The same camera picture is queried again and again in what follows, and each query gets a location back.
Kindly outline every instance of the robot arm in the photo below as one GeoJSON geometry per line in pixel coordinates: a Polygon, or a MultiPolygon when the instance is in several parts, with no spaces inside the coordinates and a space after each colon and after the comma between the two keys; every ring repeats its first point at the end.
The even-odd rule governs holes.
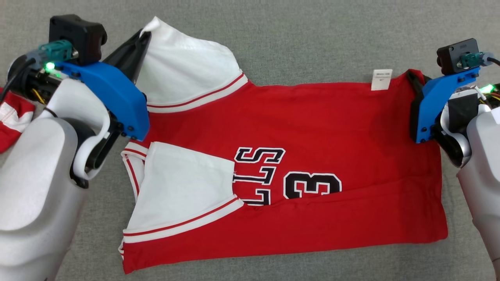
{"type": "Polygon", "coordinates": [[[149,129],[145,96],[134,85],[149,32],[137,32],[103,62],[102,25],[76,15],[55,16],[49,34],[46,49],[18,58],[8,75],[13,92],[46,107],[0,170],[2,281],[56,278],[87,197],[88,181],[99,172],[118,136],[141,140],[149,129]],[[70,44],[61,43],[63,38],[70,44]],[[64,49],[68,46],[71,55],[64,49]],[[31,58],[35,63],[19,71],[31,58]]]}
{"type": "Polygon", "coordinates": [[[480,66],[497,60],[478,51],[475,39],[440,48],[438,64],[444,76],[423,87],[415,79],[417,96],[411,105],[410,135],[416,143],[436,140],[457,174],[472,223],[479,230],[500,278],[500,107],[479,88],[465,87],[479,76],[480,66]]]}

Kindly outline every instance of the red fabric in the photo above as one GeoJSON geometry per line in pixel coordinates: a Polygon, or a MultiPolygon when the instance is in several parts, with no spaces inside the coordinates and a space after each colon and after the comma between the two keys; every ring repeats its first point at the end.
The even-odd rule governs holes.
{"type": "MultiPolygon", "coordinates": [[[[423,82],[423,75],[414,71],[423,82]]],[[[389,90],[369,83],[297,86],[244,85],[201,107],[150,113],[144,142],[165,142],[235,160],[239,148],[283,148],[280,163],[235,163],[237,175],[263,176],[270,185],[236,181],[243,200],[270,190],[270,205],[233,213],[174,236],[123,243],[125,273],[182,261],[327,251],[395,243],[430,243],[448,236],[441,204],[441,156],[436,143],[409,134],[414,91],[401,75],[389,90]],[[302,192],[286,199],[289,172],[335,174],[341,192],[302,192]]],[[[297,185],[304,191],[304,186],[297,185]]]]}
{"type": "Polygon", "coordinates": [[[35,111],[35,106],[33,104],[11,92],[7,93],[3,102],[0,103],[0,106],[3,103],[8,104],[14,110],[11,110],[6,114],[0,114],[0,153],[4,153],[7,149],[9,149],[21,136],[20,131],[7,127],[4,124],[4,120],[9,118],[13,114],[21,117],[25,113],[35,111]]]}

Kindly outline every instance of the black cable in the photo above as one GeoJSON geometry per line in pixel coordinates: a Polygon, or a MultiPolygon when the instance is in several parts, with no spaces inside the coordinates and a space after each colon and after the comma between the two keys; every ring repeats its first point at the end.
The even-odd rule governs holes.
{"type": "Polygon", "coordinates": [[[7,92],[12,87],[12,84],[19,79],[20,75],[23,73],[25,69],[27,69],[30,65],[34,64],[36,60],[34,58],[30,58],[27,61],[23,62],[12,74],[12,78],[3,86],[3,91],[0,94],[0,103],[2,103],[7,95],[7,92]]]}
{"type": "Polygon", "coordinates": [[[500,60],[496,59],[496,58],[492,58],[492,57],[488,57],[488,62],[492,62],[494,64],[496,64],[497,66],[500,67],[500,60]]]}

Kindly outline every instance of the red and white cloth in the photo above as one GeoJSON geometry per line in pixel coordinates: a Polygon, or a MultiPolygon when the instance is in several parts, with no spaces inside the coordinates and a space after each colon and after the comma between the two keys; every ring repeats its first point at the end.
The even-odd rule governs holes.
{"type": "Polygon", "coordinates": [[[35,106],[24,98],[8,92],[0,104],[0,153],[4,153],[30,124],[35,106]]]}

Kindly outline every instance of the red and white striped trim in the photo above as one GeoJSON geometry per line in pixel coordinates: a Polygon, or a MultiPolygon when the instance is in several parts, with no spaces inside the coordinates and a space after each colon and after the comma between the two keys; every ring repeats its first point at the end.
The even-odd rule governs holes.
{"type": "Polygon", "coordinates": [[[221,219],[243,207],[243,205],[243,201],[236,195],[233,195],[233,197],[221,202],[211,210],[195,215],[191,219],[143,229],[124,229],[123,242],[138,243],[151,241],[187,232],[221,219]]]}
{"type": "Polygon", "coordinates": [[[146,147],[134,142],[129,142],[121,152],[125,169],[132,184],[135,201],[137,201],[141,183],[144,179],[144,163],[147,154],[148,149],[146,147]]]}
{"type": "Polygon", "coordinates": [[[189,101],[176,104],[147,104],[147,111],[151,113],[172,113],[190,110],[204,104],[213,102],[225,96],[234,93],[236,90],[241,88],[243,85],[248,83],[248,78],[244,73],[241,73],[236,79],[234,79],[228,85],[209,93],[200,95],[189,101]]]}

